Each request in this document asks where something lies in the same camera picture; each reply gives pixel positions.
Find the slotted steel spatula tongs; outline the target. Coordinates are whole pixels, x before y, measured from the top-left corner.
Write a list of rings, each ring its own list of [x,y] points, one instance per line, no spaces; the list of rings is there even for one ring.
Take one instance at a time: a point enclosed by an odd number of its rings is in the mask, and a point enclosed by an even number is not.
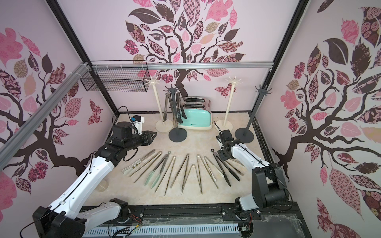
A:
[[[165,106],[163,114],[163,122],[166,122],[168,119],[168,109],[171,109],[172,116],[175,122],[177,122],[177,108],[176,108],[176,98],[175,93],[167,92],[165,94]]]

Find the grey utensil rack stand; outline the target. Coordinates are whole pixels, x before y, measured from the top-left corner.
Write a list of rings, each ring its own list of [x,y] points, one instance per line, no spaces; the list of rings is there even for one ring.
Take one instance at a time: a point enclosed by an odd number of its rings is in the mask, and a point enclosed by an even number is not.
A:
[[[183,119],[187,119],[184,111],[183,101],[180,91],[177,87],[171,84],[171,87],[165,87],[165,106],[163,114],[163,122],[167,120],[167,110],[170,109],[173,116],[173,129],[169,131],[169,139],[172,142],[182,142],[187,137],[187,131],[179,128],[183,123]]]

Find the black silicone tip tongs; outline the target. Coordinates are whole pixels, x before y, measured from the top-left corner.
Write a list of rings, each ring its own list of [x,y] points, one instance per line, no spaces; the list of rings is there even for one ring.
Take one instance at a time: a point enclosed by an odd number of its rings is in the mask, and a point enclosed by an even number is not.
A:
[[[183,101],[179,92],[175,93],[175,98],[176,98],[176,108],[177,108],[177,122],[179,124],[183,124],[184,120],[187,119],[187,116],[186,116],[186,113],[183,107]]]

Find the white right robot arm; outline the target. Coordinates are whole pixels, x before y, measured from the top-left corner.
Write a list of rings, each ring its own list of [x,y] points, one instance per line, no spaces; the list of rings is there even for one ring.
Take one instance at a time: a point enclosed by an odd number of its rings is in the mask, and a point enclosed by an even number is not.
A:
[[[240,140],[234,139],[229,130],[220,131],[216,139],[220,145],[217,157],[222,162],[236,159],[252,173],[251,193],[236,199],[240,211],[272,207],[289,200],[290,193],[278,164],[260,158]]]

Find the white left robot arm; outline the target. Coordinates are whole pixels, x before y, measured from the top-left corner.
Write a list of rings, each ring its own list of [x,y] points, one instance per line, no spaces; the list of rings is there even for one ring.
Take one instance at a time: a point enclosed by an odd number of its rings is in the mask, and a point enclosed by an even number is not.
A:
[[[125,159],[127,152],[153,143],[156,132],[139,132],[130,122],[113,125],[113,133],[95,153],[90,165],[76,181],[48,207],[36,209],[32,218],[41,238],[81,238],[89,230],[105,222],[125,222],[130,217],[129,204],[114,198],[102,206],[81,212],[81,209],[96,189],[117,165]]]

